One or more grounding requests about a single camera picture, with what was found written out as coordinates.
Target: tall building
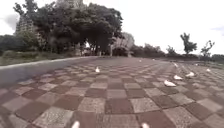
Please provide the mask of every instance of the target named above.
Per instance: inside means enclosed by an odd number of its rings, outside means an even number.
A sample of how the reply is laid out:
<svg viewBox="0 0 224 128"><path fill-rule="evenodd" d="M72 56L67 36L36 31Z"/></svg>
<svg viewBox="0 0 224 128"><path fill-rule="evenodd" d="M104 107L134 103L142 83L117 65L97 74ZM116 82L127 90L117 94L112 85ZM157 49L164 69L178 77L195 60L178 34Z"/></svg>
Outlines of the tall building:
<svg viewBox="0 0 224 128"><path fill-rule="evenodd" d="M83 0L57 0L56 6L63 6L63 7L72 7L72 8L81 8L84 6ZM16 32L33 32L40 38L40 35L36 32L36 27L33 25L32 20L25 19L24 17L20 16L19 22L16 24Z"/></svg>
<svg viewBox="0 0 224 128"><path fill-rule="evenodd" d="M83 6L83 0L57 0L56 6L81 8Z"/></svg>

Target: paved plaza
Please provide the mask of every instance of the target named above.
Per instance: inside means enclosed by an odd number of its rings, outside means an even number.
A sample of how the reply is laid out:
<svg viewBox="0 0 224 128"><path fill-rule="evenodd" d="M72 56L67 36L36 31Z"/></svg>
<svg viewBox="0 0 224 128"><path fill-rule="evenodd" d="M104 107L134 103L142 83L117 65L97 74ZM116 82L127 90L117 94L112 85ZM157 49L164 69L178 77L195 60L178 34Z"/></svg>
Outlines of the paved plaza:
<svg viewBox="0 0 224 128"><path fill-rule="evenodd" d="M223 70L139 60L99 58L2 87L0 128L224 128Z"/></svg>

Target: sky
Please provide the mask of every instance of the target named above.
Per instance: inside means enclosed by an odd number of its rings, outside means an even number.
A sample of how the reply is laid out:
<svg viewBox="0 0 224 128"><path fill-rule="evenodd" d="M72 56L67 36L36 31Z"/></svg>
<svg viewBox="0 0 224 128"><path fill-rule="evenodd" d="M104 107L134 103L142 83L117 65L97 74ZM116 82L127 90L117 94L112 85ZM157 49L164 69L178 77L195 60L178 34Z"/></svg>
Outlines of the sky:
<svg viewBox="0 0 224 128"><path fill-rule="evenodd" d="M39 6L54 0L36 0ZM18 15L14 3L24 0L0 1L0 35L13 34ZM166 51L168 45L183 53L180 35L190 33L190 41L198 50L208 40L216 44L212 54L224 54L223 0L84 0L119 10L123 17L122 30L131 33L135 44L149 43Z"/></svg>

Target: small white cone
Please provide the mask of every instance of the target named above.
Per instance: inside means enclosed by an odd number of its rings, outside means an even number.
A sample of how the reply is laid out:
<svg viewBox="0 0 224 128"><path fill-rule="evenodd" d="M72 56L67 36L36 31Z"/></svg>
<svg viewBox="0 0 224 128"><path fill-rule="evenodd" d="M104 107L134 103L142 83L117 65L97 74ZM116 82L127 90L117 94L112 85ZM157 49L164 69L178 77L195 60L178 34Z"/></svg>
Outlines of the small white cone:
<svg viewBox="0 0 224 128"><path fill-rule="evenodd" d="M75 121L75 123L72 125L72 128L79 128L80 123L78 121Z"/></svg>
<svg viewBox="0 0 224 128"><path fill-rule="evenodd" d="M174 76L174 79L175 79L175 80L182 80L183 78L179 77L178 75L175 75L175 76Z"/></svg>
<svg viewBox="0 0 224 128"><path fill-rule="evenodd" d="M176 68L178 68L178 67L179 67L176 63L173 63L173 64L174 64L174 66L175 66Z"/></svg>
<svg viewBox="0 0 224 128"><path fill-rule="evenodd" d="M195 76L195 75L194 75L193 72L190 72L189 74L186 75L186 77L188 77L188 78L191 78L191 77L194 77L194 76Z"/></svg>
<svg viewBox="0 0 224 128"><path fill-rule="evenodd" d="M207 70L206 70L207 72L211 72L211 70L208 68Z"/></svg>
<svg viewBox="0 0 224 128"><path fill-rule="evenodd" d="M100 73L100 69L96 67L96 73Z"/></svg>
<svg viewBox="0 0 224 128"><path fill-rule="evenodd" d="M175 86L177 86L176 84L174 84L174 83L172 83L172 82L169 82L168 80L165 80L165 81L164 81L164 84L165 84L166 86L168 86L168 87L175 87Z"/></svg>
<svg viewBox="0 0 224 128"><path fill-rule="evenodd" d="M148 124L142 123L142 128L150 128Z"/></svg>

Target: tree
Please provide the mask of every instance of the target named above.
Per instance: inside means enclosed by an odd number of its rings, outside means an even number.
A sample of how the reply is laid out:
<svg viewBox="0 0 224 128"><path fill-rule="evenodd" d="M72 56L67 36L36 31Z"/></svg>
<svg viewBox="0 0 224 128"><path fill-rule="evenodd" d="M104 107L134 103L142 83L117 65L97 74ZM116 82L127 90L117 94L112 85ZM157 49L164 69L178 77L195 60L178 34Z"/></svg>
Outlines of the tree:
<svg viewBox="0 0 224 128"><path fill-rule="evenodd" d="M18 33L16 36L21 38L30 50L37 50L39 48L39 42L37 36L34 33L24 31Z"/></svg>
<svg viewBox="0 0 224 128"><path fill-rule="evenodd" d="M168 48L166 49L167 51L168 51L168 56L176 56L177 55L177 53L176 53L176 51L174 50L174 48L173 47L171 47L171 46L169 46L168 45Z"/></svg>
<svg viewBox="0 0 224 128"><path fill-rule="evenodd" d="M90 4L83 9L72 9L51 3L38 8L33 0L26 0L22 6L16 4L14 10L33 21L46 41L45 49L52 52L61 53L88 41L97 53L113 44L114 37L122 38L121 13L105 6Z"/></svg>
<svg viewBox="0 0 224 128"><path fill-rule="evenodd" d="M184 33L183 35L180 35L181 39L184 42L184 51L186 52L186 54L188 55L190 52L197 50L197 44L190 42L190 34L186 34Z"/></svg>
<svg viewBox="0 0 224 128"><path fill-rule="evenodd" d="M3 53L7 50L12 51L27 51L28 50L27 44L18 37L11 36L11 35L4 35L0 36L0 52Z"/></svg>
<svg viewBox="0 0 224 128"><path fill-rule="evenodd" d="M135 43L134 37L127 32L122 32L122 35L124 38L117 38L113 45L114 48L123 47L130 50Z"/></svg>
<svg viewBox="0 0 224 128"><path fill-rule="evenodd" d="M204 57L210 57L211 53L209 52L211 48L215 45L215 42L212 43L211 40L209 40L206 45L201 49L201 53Z"/></svg>

